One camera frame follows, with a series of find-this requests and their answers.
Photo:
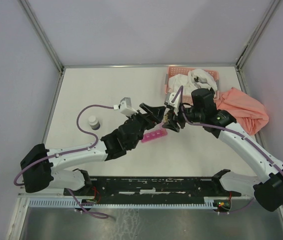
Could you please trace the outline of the pink weekly pill organizer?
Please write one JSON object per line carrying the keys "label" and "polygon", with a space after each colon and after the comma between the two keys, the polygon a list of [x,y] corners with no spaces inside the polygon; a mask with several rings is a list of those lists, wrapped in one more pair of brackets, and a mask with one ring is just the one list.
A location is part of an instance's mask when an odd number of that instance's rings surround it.
{"label": "pink weekly pill organizer", "polygon": [[167,130],[165,128],[160,128],[158,130],[154,130],[143,135],[142,143],[147,143],[152,140],[165,137],[167,135]]}

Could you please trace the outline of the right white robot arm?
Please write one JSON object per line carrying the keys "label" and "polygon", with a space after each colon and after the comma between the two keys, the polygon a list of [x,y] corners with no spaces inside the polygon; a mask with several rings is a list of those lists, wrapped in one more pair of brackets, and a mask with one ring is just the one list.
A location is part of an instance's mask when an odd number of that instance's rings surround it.
{"label": "right white robot arm", "polygon": [[269,212],[283,206],[283,162],[252,139],[229,112],[217,109],[212,90],[194,90],[189,104],[183,101],[183,89],[166,94],[168,112],[163,127],[175,132],[186,124],[203,127],[234,150],[255,174],[222,170],[211,182],[211,191],[218,196],[227,191],[249,196]]}

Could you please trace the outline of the amber pill bottle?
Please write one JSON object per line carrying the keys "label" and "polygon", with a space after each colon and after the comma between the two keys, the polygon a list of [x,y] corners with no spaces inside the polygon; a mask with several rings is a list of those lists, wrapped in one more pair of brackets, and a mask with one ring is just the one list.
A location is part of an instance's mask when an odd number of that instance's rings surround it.
{"label": "amber pill bottle", "polygon": [[164,117],[163,117],[163,123],[167,123],[167,122],[169,122],[169,120],[171,120],[172,119],[172,112],[169,110],[169,111],[167,111],[166,113],[165,113],[165,115],[164,115]]}

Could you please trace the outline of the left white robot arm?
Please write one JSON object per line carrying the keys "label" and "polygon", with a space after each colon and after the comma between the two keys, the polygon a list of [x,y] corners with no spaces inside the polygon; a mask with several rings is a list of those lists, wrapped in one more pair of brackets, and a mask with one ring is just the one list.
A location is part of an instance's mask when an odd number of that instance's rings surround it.
{"label": "left white robot arm", "polygon": [[164,118],[164,106],[152,107],[140,104],[141,113],[132,108],[130,99],[124,98],[111,110],[119,111],[127,120],[111,133],[95,138],[93,143],[70,148],[46,148],[43,143],[35,145],[20,163],[22,183],[14,180],[16,186],[24,187],[27,193],[37,193],[47,188],[70,189],[81,195],[92,190],[87,171],[69,168],[85,163],[106,162],[118,159],[136,148],[144,138],[145,131],[153,129]]}

